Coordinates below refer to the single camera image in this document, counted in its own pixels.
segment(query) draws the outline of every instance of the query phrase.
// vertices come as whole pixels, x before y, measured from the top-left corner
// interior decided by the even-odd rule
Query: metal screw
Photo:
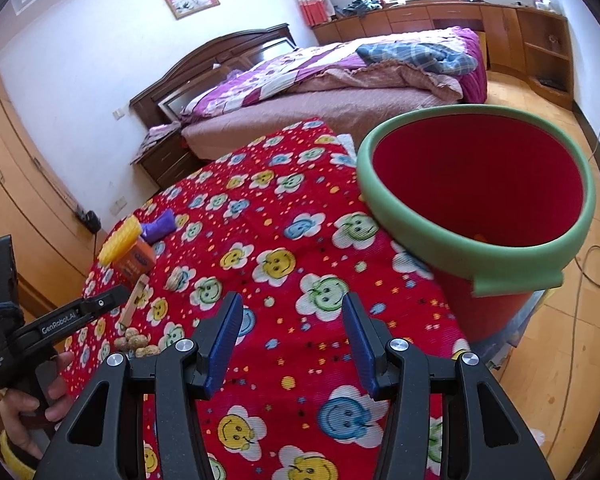
[[[462,362],[469,366],[475,366],[480,362],[480,359],[476,354],[465,352],[462,354]]]
[[[121,365],[122,361],[124,360],[125,358],[122,354],[111,354],[109,357],[107,357],[107,364],[109,366],[118,366]]]
[[[191,339],[181,339],[176,343],[176,350],[178,352],[188,352],[193,348],[193,341]]]
[[[407,343],[404,339],[391,339],[389,346],[393,348],[397,352],[404,352],[407,348],[409,348],[409,343]]]

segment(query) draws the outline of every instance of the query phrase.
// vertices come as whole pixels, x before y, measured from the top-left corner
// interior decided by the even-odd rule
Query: wooden floor
[[[541,116],[567,132],[587,157],[591,155],[574,115],[545,101],[522,81],[490,73],[487,104]],[[600,172],[595,160],[590,166],[597,202],[589,235],[578,254],[580,262],[590,245],[600,245]],[[600,252],[590,255],[586,271],[600,282]],[[542,451],[556,480],[567,478],[600,411],[600,288],[584,280],[576,310],[580,271],[574,262],[564,270],[564,277],[564,285],[546,299],[518,348],[495,373],[527,425],[545,434]]]

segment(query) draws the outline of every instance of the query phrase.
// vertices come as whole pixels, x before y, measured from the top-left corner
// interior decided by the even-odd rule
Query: red tablecloth
[[[332,131],[309,120],[225,155],[136,211],[150,221],[171,208],[178,223],[154,245],[157,265],[132,323],[152,344],[191,336],[229,290],[244,299],[226,382],[198,403],[217,480],[372,477],[388,403],[370,400],[358,381],[341,315],[348,290],[429,354],[468,348],[427,267],[371,218],[354,167]],[[174,292],[164,288],[172,275]],[[119,282],[96,264],[85,294]],[[74,396],[122,334],[119,316],[67,340]],[[146,477],[157,479],[154,408],[144,406]],[[440,470],[441,415],[432,397],[430,476]]]

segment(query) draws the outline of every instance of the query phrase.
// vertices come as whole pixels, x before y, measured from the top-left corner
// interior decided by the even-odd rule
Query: bed headboard
[[[178,118],[189,102],[220,84],[231,70],[248,70],[296,48],[289,26],[243,30],[208,41],[129,101],[147,128]]]

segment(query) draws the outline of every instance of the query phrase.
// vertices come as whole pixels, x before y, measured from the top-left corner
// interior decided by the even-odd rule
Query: power cord
[[[591,156],[589,157],[588,161],[591,160],[593,158],[593,156],[596,154],[596,150],[598,149],[599,145],[600,145],[600,131],[598,132],[598,138],[596,139],[596,146],[593,148],[593,152],[591,153]]]
[[[567,411],[567,402],[569,400],[569,393],[571,391],[571,381],[573,379],[573,362],[574,362],[575,347],[576,347],[576,323],[578,320],[578,310],[580,307],[580,292],[582,291],[582,283],[584,282],[584,279],[586,278],[589,283],[592,283],[597,288],[600,288],[600,283],[597,282],[596,280],[594,280],[592,277],[590,277],[585,271],[585,269],[587,267],[587,260],[589,259],[589,255],[594,250],[600,250],[600,246],[592,245],[587,250],[586,254],[584,255],[584,258],[582,259],[582,265],[580,265],[580,262],[578,261],[577,257],[573,259],[573,261],[576,262],[576,265],[580,269],[580,280],[578,281],[578,291],[576,292],[576,308],[575,308],[575,312],[573,314],[573,327],[571,329],[571,359],[570,359],[570,364],[569,364],[569,379],[567,381],[567,391],[564,396],[564,404],[562,406],[562,412],[560,413],[560,421],[558,422],[558,428],[555,431],[554,440],[552,441],[551,446],[549,447],[549,451],[547,451],[547,454],[546,454],[547,460],[549,460],[549,456],[551,455],[552,451],[554,450],[555,443],[558,440],[558,436],[560,435],[560,430],[562,429],[562,424],[564,422],[564,415]]]

